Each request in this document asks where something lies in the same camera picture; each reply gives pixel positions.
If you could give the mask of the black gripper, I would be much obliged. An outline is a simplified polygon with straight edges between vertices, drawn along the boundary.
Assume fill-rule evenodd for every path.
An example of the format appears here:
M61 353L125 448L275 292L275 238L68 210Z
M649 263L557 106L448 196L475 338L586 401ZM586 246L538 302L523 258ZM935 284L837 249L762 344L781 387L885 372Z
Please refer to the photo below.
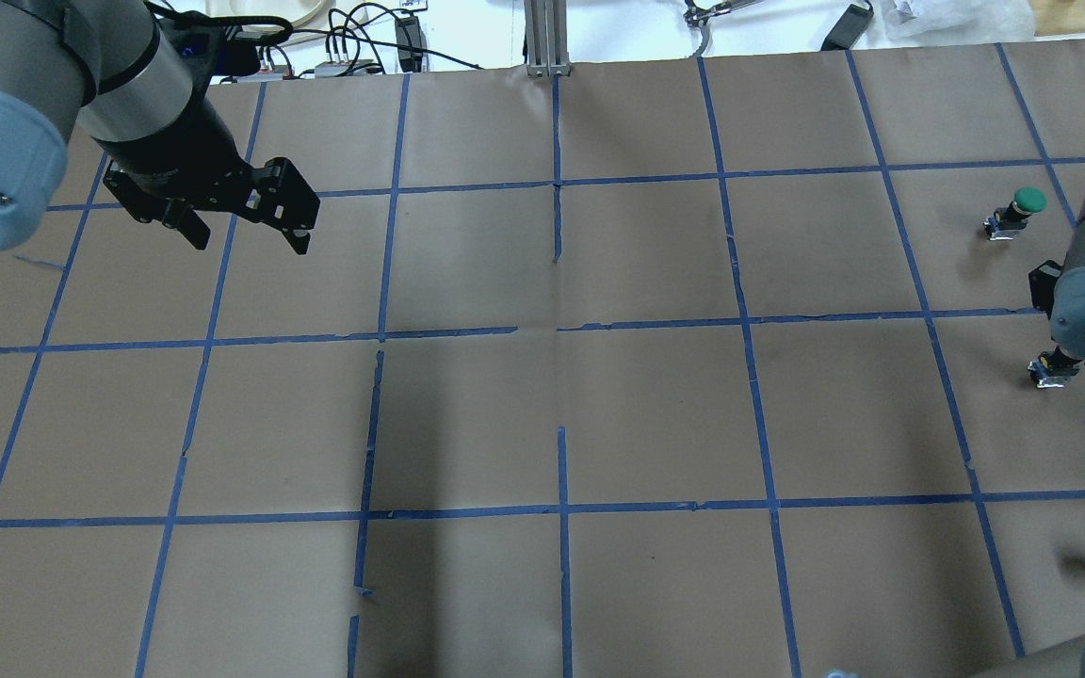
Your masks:
M251 164L201 91L180 113L156 120L159 129L122 108L90 105L90 136L108 155L103 182L123 209L173 229L194 250L207 250L212 235L199 212L229 212L281 232L305 256L320 199L292 159Z

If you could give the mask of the push button under arm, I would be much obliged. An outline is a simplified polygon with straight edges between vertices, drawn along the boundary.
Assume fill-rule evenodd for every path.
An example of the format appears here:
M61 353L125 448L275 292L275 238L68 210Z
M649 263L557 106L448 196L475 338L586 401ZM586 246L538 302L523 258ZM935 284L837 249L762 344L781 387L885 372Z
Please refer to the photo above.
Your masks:
M1062 347L1042 351L1027 364L1030 381L1037 389L1063 389L1081 372L1084 361L1073 359Z

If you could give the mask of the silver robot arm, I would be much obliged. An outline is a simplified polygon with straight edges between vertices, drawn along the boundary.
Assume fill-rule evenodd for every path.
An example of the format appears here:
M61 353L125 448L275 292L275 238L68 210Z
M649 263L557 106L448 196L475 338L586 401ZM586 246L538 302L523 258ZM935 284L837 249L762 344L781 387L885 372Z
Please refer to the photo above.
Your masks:
M258 72L292 22L212 17L146 1L0 1L0 250L38 231L74 129L108 158L103 184L139 223L206 250L202 212L264 223L305 254L320 201L292 159L253 166L207 100Z

